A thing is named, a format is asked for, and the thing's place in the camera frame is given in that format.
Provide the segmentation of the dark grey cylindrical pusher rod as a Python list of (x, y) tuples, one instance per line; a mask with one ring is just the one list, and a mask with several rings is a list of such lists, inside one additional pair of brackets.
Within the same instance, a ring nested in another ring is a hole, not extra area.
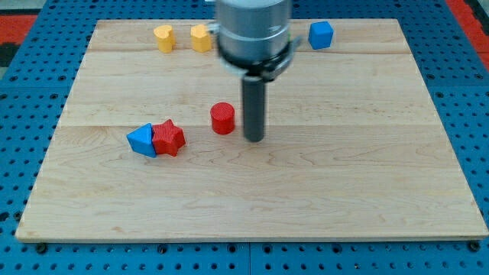
[(241, 104), (244, 137), (250, 142), (264, 138), (265, 83), (259, 76), (241, 79)]

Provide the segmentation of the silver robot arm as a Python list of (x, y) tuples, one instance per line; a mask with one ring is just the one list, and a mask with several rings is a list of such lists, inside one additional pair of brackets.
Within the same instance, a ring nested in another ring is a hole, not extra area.
[(215, 35), (221, 61), (241, 79), (244, 137), (264, 138), (266, 85), (293, 62), (301, 38), (290, 39), (290, 0), (217, 0)]

